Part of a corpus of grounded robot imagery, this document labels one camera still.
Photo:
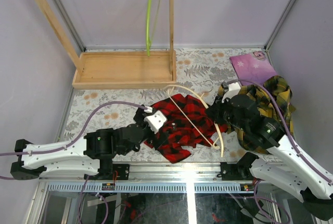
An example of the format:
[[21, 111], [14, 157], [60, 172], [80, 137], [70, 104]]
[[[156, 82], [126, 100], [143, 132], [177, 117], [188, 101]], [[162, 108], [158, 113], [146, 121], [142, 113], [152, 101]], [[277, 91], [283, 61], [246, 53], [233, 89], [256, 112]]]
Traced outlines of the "red black plaid shirt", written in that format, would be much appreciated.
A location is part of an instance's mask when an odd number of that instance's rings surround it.
[[[201, 102], [191, 95], [175, 94], [172, 98], [212, 143], [211, 137], [216, 133], [216, 129]], [[167, 122], [161, 130], [168, 135], [168, 139], [157, 148], [157, 151], [170, 163], [176, 164], [191, 156], [191, 152], [184, 149], [185, 147], [196, 148], [198, 144], [211, 147], [169, 98], [154, 103], [152, 107], [162, 111], [167, 117]]]

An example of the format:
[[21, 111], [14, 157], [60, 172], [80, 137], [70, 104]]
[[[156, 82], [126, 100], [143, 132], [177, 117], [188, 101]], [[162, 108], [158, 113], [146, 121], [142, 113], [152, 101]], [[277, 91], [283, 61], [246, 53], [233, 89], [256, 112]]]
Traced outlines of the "cream wooden hanger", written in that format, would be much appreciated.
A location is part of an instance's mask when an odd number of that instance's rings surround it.
[[190, 94], [194, 95], [200, 102], [201, 104], [204, 106], [205, 109], [208, 109], [208, 104], [202, 99], [203, 94], [199, 95], [197, 94], [195, 91], [193, 91], [190, 88], [187, 88], [185, 86], [182, 85], [178, 85], [178, 84], [169, 84], [166, 85], [163, 89], [167, 91], [167, 95], [169, 97], [169, 99], [171, 100], [171, 102], [177, 107], [177, 109], [183, 114], [183, 116], [189, 121], [189, 123], [195, 128], [195, 130], [200, 134], [201, 137], [203, 137], [203, 139], [215, 150], [220, 150], [220, 156], [224, 157], [224, 141], [223, 141], [223, 137], [222, 137], [222, 133], [220, 131], [220, 127], [218, 124], [214, 123], [216, 132], [217, 132], [217, 139], [215, 141], [213, 141], [212, 143], [206, 138], [206, 136], [197, 128], [197, 126], [190, 120], [190, 118], [183, 112], [183, 110], [179, 107], [179, 105], [175, 102], [175, 100], [172, 98], [171, 93], [174, 90], [174, 88], [180, 88], [180, 89], [184, 89], [187, 92], [190, 92]]

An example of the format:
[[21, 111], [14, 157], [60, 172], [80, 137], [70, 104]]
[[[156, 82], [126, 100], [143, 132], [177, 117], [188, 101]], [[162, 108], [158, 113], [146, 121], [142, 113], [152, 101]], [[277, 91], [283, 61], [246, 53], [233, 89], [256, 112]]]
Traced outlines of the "yellow black plaid shirt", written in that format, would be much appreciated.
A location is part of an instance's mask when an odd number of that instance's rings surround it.
[[[291, 114], [296, 110], [291, 105], [290, 100], [292, 98], [292, 91], [287, 81], [281, 76], [273, 76], [263, 83], [263, 86], [268, 90], [268, 93], [274, 98], [281, 114], [284, 117], [286, 125], [291, 133], [294, 135], [293, 121]], [[254, 84], [243, 85], [239, 91], [239, 94], [245, 94], [250, 99], [256, 102], [257, 108], [262, 116], [270, 117], [279, 122], [282, 122], [278, 116], [275, 107], [273, 106], [272, 100], [268, 93], [264, 92], [263, 89], [259, 88]], [[256, 147], [249, 141], [245, 140], [246, 134], [239, 129], [235, 129], [228, 126], [228, 132], [235, 131], [237, 133], [237, 139], [242, 148], [247, 151], [255, 151], [260, 154], [267, 155], [268, 152], [260, 147]]]

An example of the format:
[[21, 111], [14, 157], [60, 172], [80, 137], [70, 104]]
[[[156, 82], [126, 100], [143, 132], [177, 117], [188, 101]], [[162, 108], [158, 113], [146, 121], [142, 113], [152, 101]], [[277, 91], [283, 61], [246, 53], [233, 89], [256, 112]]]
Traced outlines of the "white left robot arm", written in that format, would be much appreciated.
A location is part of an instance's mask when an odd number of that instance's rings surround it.
[[153, 133], [144, 119], [154, 112], [152, 107], [139, 108], [133, 124], [118, 129], [99, 129], [75, 142], [36, 145], [25, 139], [17, 140], [18, 159], [11, 164], [10, 174], [16, 180], [75, 176], [113, 180], [119, 173], [113, 167], [113, 159], [140, 150], [141, 143]]

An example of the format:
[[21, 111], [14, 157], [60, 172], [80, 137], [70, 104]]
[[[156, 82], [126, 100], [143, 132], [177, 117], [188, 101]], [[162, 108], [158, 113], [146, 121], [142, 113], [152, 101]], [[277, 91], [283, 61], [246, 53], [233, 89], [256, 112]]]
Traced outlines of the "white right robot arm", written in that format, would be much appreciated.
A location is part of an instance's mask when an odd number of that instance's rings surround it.
[[316, 218], [332, 218], [332, 174], [288, 138], [277, 120], [262, 116], [254, 101], [243, 94], [226, 99], [217, 97], [206, 114], [215, 123], [228, 123], [244, 131], [245, 140], [265, 149], [291, 169], [287, 172], [247, 152], [236, 165], [242, 179], [253, 176], [265, 180], [294, 196]]

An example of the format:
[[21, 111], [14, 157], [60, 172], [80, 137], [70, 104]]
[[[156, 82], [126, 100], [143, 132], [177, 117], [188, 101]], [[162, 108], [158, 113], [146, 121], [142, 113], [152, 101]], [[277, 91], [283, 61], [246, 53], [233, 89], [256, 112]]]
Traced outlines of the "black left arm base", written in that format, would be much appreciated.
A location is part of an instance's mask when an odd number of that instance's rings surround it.
[[106, 169], [106, 172], [103, 175], [103, 180], [126, 181], [129, 179], [129, 175], [129, 164], [115, 164]]

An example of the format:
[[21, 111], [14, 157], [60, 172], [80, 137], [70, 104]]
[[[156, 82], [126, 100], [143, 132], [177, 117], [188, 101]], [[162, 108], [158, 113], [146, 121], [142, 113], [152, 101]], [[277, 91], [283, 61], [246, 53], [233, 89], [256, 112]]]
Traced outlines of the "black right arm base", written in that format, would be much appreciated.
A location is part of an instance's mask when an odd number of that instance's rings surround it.
[[221, 162], [221, 172], [217, 174], [217, 177], [224, 181], [253, 180], [254, 177], [250, 172], [250, 168], [252, 167], [252, 163], [258, 158], [257, 155], [247, 152], [235, 164]]

